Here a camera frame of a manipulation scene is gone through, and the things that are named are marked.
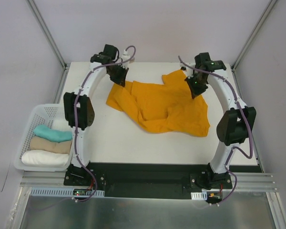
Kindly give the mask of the orange t shirt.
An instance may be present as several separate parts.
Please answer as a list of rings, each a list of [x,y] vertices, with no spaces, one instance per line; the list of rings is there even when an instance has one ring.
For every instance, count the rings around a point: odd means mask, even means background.
[[[210,124],[208,105],[200,95],[193,99],[182,70],[162,76],[163,84],[127,81],[114,84],[106,104],[126,113],[143,130],[160,134],[182,132],[206,137]]]

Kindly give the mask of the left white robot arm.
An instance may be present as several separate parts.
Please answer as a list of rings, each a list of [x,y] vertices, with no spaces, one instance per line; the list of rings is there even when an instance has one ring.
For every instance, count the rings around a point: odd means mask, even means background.
[[[136,47],[128,46],[122,53],[117,47],[106,44],[103,51],[94,54],[83,81],[72,92],[63,96],[65,119],[72,128],[72,159],[70,169],[75,169],[74,179],[85,186],[91,181],[88,156],[87,134],[95,119],[92,96],[101,82],[108,76],[118,86],[125,86],[129,64],[134,59]]]

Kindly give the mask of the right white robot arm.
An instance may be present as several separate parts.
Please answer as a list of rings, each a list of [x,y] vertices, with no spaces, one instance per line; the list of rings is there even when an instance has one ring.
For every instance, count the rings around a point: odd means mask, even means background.
[[[185,81],[192,98],[202,95],[210,86],[223,110],[223,117],[216,127],[219,140],[216,153],[206,171],[194,179],[196,186],[211,190],[230,178],[230,161],[236,150],[248,159],[253,157],[252,129],[256,109],[247,106],[238,95],[226,75],[224,62],[211,60],[209,53],[203,52],[195,56],[193,64],[180,60],[180,66],[185,68]]]

